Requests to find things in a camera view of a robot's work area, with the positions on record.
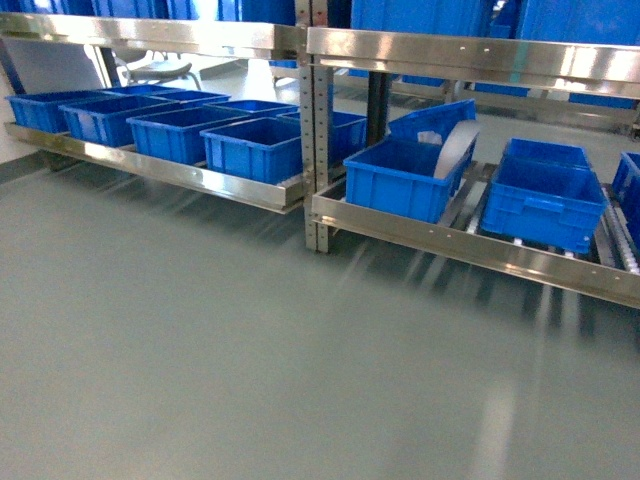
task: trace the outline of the blue plastic crate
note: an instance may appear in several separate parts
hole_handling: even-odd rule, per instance
[[[620,157],[611,186],[627,221],[640,224],[640,153],[626,152]]]
[[[291,122],[260,118],[201,135],[210,170],[272,185],[302,173],[300,128]]]
[[[603,97],[602,95],[588,95],[586,93],[572,93],[569,95],[569,102],[599,107],[625,108],[627,110],[636,108],[636,101],[632,98]]]
[[[7,97],[7,100],[18,125],[43,132],[60,133],[69,130],[64,114],[59,109],[61,105],[104,98],[112,96],[96,90],[82,90],[14,95]]]
[[[0,12],[20,12],[19,0],[0,0]]]
[[[238,114],[249,114],[253,118],[277,117],[283,113],[298,111],[297,105],[264,100],[234,100],[223,105],[211,105],[209,108],[233,110]]]
[[[158,94],[182,92],[180,88],[163,87],[162,85],[129,85],[127,87],[113,87],[102,90],[105,93],[114,95],[144,95],[153,96]]]
[[[476,83],[476,92],[497,93],[498,95],[510,95],[512,97],[526,97],[529,89],[524,87],[508,87],[503,85],[491,85],[488,83]]]
[[[296,24],[295,0],[219,0],[220,20]]]
[[[166,112],[180,108],[180,104],[160,98],[119,96],[99,102],[63,105],[71,136],[109,147],[133,143],[127,118]]]
[[[427,87],[441,87],[444,84],[444,80],[441,78],[417,77],[415,75],[403,75],[402,81],[413,85],[426,85]]]
[[[629,230],[633,243],[636,244],[636,249],[640,250],[640,222],[628,223],[627,230]]]
[[[206,160],[200,132],[248,118],[200,107],[133,117],[127,123],[131,125],[138,153],[194,165]]]
[[[25,13],[93,15],[91,0],[20,0]]]
[[[352,28],[484,37],[494,0],[354,0]]]
[[[449,103],[438,107],[417,110],[389,122],[391,135],[417,142],[421,132],[435,132],[445,142],[451,131],[462,120],[476,119],[476,104],[473,100]]]
[[[219,20],[217,0],[167,0],[172,20]]]
[[[169,18],[166,0],[93,0],[98,17]]]
[[[561,143],[512,138],[504,150],[504,156],[553,163],[564,167],[591,168],[584,148]]]
[[[517,38],[640,44],[637,0],[523,0]]]
[[[285,113],[278,116],[300,126],[300,113]],[[333,166],[366,145],[367,117],[353,113],[334,112],[331,133],[330,165]]]
[[[222,93],[201,92],[200,90],[179,90],[177,92],[154,93],[151,96],[155,98],[166,98],[180,102],[185,108],[199,107],[201,105],[211,103],[225,103],[231,98],[231,95],[223,95]]]
[[[586,253],[608,205],[595,174],[506,156],[491,181],[487,232]]]
[[[387,137],[344,161],[347,202],[435,223],[460,184],[466,159],[445,179],[433,178],[442,147]]]

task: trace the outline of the shelf frame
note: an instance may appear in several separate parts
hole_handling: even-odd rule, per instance
[[[268,23],[0,14],[7,38],[235,58],[294,59],[302,34]]]
[[[640,98],[640,47],[312,27],[318,66]]]
[[[84,142],[66,134],[41,132],[15,123],[5,123],[5,128],[13,138],[48,152],[234,200],[271,212],[286,214],[302,205],[303,187],[300,176],[280,185],[269,185],[141,155],[129,148],[111,148]]]
[[[344,193],[345,181],[342,179],[315,195],[314,220],[328,227],[640,308],[640,275],[352,205],[344,201]]]

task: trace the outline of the floor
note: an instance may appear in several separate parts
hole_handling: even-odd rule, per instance
[[[265,85],[207,84],[297,98]],[[480,159],[634,148],[482,121]],[[90,164],[0,218],[0,479],[638,478],[636,311]]]

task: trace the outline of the metal sheet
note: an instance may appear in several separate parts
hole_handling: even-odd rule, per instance
[[[153,178],[191,190],[228,198],[277,213],[288,213],[302,203],[300,177],[278,186],[168,162],[124,149],[83,142],[16,125],[5,124],[9,135],[44,150]]]
[[[0,34],[40,41],[242,58],[295,58],[301,29],[266,23],[0,14]]]
[[[640,48],[310,28],[319,65],[640,98]]]
[[[640,308],[640,276],[542,250],[348,204],[344,181],[313,198],[317,222]]]

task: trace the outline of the storage rack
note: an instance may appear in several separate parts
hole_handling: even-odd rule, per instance
[[[16,125],[8,132],[44,150],[167,183],[287,213],[305,207],[307,246],[328,252],[330,229],[444,255],[586,295],[640,308],[637,262],[618,213],[603,217],[596,248],[577,258],[489,237],[478,230],[492,165],[474,164],[437,224],[389,215],[344,202],[344,179],[328,167],[335,68],[369,70],[369,137],[384,131],[388,74],[456,78],[551,90],[640,98],[640,48],[443,37],[326,28],[327,0],[297,0],[298,27],[270,24],[106,19],[0,14],[10,38],[286,60],[300,65],[302,178],[269,186],[196,167],[51,135]],[[455,99],[452,89],[450,100]],[[469,209],[472,193],[485,192]]]

